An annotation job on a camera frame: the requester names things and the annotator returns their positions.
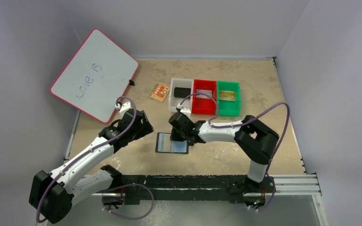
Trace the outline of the black leather card holder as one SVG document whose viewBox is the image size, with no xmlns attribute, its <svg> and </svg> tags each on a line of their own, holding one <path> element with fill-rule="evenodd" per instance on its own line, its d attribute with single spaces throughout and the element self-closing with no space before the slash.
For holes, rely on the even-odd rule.
<svg viewBox="0 0 362 226">
<path fill-rule="evenodd" d="M 155 152 L 188 154 L 189 146 L 187 141 L 172 141 L 170 133 L 158 132 Z"/>
</svg>

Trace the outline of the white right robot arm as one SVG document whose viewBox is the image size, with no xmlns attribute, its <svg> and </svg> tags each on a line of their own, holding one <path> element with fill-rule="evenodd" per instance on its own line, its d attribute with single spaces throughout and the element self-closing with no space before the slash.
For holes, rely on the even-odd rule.
<svg viewBox="0 0 362 226">
<path fill-rule="evenodd" d="M 246 186 L 256 192 L 264 186 L 264 177 L 279 135 L 254 116 L 230 123 L 193 122 L 184 113 L 176 112 L 170 119 L 172 141 L 187 141 L 188 145 L 209 142 L 236 143 L 250 158 L 251 163 L 246 178 Z"/>
</svg>

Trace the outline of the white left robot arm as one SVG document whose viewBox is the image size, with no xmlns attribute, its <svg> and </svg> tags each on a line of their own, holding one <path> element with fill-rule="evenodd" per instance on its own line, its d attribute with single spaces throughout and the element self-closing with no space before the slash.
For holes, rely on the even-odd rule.
<svg viewBox="0 0 362 226">
<path fill-rule="evenodd" d="M 123 106 L 120 114 L 121 119 L 102 129 L 74 158 L 51 172 L 41 170 L 35 174 L 29 203 L 36 209 L 37 223 L 61 221 L 75 204 L 94 193 L 115 193 L 140 186 L 135 178 L 123 175 L 110 165 L 92 175 L 87 174 L 130 142 L 154 131 L 144 111 Z"/>
</svg>

